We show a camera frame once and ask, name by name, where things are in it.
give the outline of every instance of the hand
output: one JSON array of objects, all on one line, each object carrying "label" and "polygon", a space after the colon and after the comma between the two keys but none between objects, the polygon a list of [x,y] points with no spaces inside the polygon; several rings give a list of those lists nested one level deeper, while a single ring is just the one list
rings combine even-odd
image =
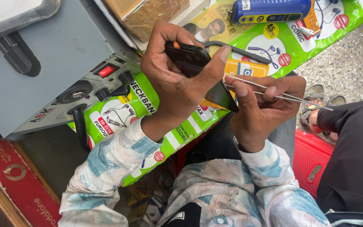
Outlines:
[{"label": "hand", "polygon": [[[255,153],[264,148],[264,141],[270,133],[282,123],[298,113],[300,102],[278,99],[274,96],[282,93],[303,98],[306,81],[300,76],[288,76],[275,79],[271,76],[256,78],[244,75],[237,77],[253,81],[268,87],[250,85],[239,80],[225,77],[225,83],[233,85],[232,89],[238,99],[239,112],[231,120],[231,129],[239,144],[247,151]],[[264,92],[258,95],[253,91]]]},{"label": "hand", "polygon": [[221,47],[212,60],[194,78],[185,77],[164,52],[166,41],[197,45],[194,35],[173,24],[157,23],[142,58],[141,70],[158,94],[159,108],[142,122],[142,131],[153,141],[184,122],[205,94],[224,76],[231,48]]}]

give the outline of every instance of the shirt sleeve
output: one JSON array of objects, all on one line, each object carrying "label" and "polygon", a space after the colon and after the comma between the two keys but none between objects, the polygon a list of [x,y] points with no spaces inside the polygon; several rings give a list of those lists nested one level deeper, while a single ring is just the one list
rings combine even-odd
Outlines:
[{"label": "shirt sleeve", "polygon": [[265,141],[257,153],[239,151],[254,183],[266,226],[331,226],[313,197],[299,188],[285,150]]},{"label": "shirt sleeve", "polygon": [[117,188],[163,142],[163,138],[158,143],[150,140],[141,129],[141,120],[104,138],[75,170],[63,193],[60,227],[128,226],[127,219],[113,211],[119,200]]}]

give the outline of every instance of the red switch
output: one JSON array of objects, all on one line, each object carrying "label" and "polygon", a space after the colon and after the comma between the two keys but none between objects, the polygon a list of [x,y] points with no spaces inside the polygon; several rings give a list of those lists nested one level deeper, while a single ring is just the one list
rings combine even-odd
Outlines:
[{"label": "red switch", "polygon": [[105,77],[111,75],[112,73],[114,73],[116,70],[117,70],[117,68],[114,68],[113,66],[108,65],[99,72],[99,75],[102,78],[105,78]]}]

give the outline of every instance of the patterned shirt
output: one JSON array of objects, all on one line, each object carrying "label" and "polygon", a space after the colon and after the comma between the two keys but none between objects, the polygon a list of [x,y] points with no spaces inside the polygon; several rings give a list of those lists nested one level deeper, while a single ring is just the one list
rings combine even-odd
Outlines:
[{"label": "patterned shirt", "polygon": [[[63,193],[60,227],[128,226],[126,217],[113,210],[117,188],[163,142],[150,140],[140,123],[103,139],[76,169]],[[239,152],[243,161],[185,166],[158,226],[189,202],[201,207],[200,226],[331,226],[312,196],[299,188],[283,149],[266,140],[260,152]]]}]

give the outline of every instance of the black smartphone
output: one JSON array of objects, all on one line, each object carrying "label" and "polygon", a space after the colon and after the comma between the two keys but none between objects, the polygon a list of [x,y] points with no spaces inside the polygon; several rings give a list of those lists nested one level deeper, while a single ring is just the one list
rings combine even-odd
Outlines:
[{"label": "black smartphone", "polygon": [[[198,75],[211,60],[211,57],[204,48],[188,44],[178,44],[177,42],[166,42],[164,52],[188,78]],[[223,80],[219,81],[207,92],[205,99],[228,110],[239,111]]]}]

